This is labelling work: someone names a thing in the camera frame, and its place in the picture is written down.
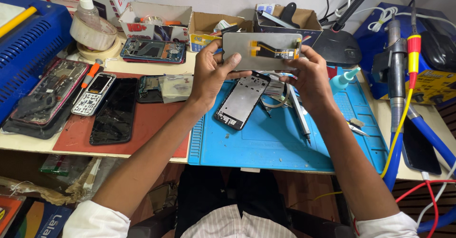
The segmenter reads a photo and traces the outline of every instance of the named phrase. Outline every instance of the black phone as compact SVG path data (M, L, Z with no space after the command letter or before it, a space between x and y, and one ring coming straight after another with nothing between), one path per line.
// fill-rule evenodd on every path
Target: black phone
M403 141L402 154L408 168L434 175L442 174L434 147L409 118L404 122Z
M215 112L214 118L235 130L242 130L269 82L269 76L258 72L239 78Z
M137 78L121 78L114 81L107 100L95 116L89 140L91 145L130 141L138 83Z

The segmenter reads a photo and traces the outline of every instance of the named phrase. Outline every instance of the spray bottle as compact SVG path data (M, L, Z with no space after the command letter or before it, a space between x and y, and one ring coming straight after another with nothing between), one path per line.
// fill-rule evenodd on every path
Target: spray bottle
M94 7L92 0L79 0L75 14L88 26L101 31L100 14L98 9Z
M361 68L357 67L350 72L344 72L342 75L333 77L329 81L333 95L335 95L340 90L345 89L348 86L348 83L353 80L356 73L359 72L359 70L361 70Z

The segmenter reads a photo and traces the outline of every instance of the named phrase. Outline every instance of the screwdriver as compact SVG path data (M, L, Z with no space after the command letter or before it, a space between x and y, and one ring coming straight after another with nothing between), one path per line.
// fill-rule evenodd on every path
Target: screwdriver
M90 68L90 71L88 72L88 74L84 78L83 84L81 84L81 91L79 91L79 93L77 94L77 97L74 99L74 103L76 103L76 101L79 98L79 96L81 95L82 91L85 88L87 88L88 84L92 81L92 79L95 76L95 73L98 72L98 69L100 68L100 64L102 64L102 63L103 63L103 61L101 59L98 59L98 58L95 59L94 65Z

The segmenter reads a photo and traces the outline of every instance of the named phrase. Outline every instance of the cracked phone screen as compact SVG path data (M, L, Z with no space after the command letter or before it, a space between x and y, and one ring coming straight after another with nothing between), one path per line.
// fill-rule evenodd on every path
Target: cracked phone screen
M137 91L137 78L116 79L108 99L95 117L89 140L91 145L122 143L131 139Z

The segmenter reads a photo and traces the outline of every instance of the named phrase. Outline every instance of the desk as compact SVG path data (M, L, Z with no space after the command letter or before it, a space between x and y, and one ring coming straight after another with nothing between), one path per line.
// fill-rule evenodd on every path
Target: desk
M124 34L121 34L121 40L124 42ZM127 72L127 73L136 73L143 75L162 75L163 73L167 74L183 74L183 73L193 73L195 66L195 53L187 52L187 59L184 64L180 65L171 65L171 64L149 64L149 63L127 63L122 60L121 57L114 59L109 59L105 62L106 71L110 72ZM386 143L389 145L391 132L390 132L390 123L391 123L391 111L389 101L386 100L374 100L370 90L369 85L366 83L363 75L358 73L357 78L362 86L364 94L369 102L369 105L379 123L380 130L384 136ZM435 131L435 133L442 139L442 141L449 148L456 148L456 140L453 135L447 128L443 119L440 117L434 106L430 105L420 105L414 104L415 109L423 116L429 126ZM73 154L73 155L85 155L85 156L100 156L100 157L118 157L118 158L127 158L129 155L125 154L102 154L102 153L87 153L87 152L69 152L69 151L55 151L53 150L54 144L56 143L60 133L55 134L52 138L48 140L41 140L33 137L28 137L25 135L5 135L0 134L0 149L7 150L20 150L28 152L37 152L37 153L47 153L47 154ZM442 160L442 157L437 154L439 160ZM186 163L187 158L171 158L170 162L173 163ZM435 179L444 179L447 175L447 171L442 169L442 175L440 177L431 176L432 180ZM422 180L421 173L419 171L414 171L409 169L405 164L401 156L401 161L399 165L399 171L397 175L398 179L406 180Z

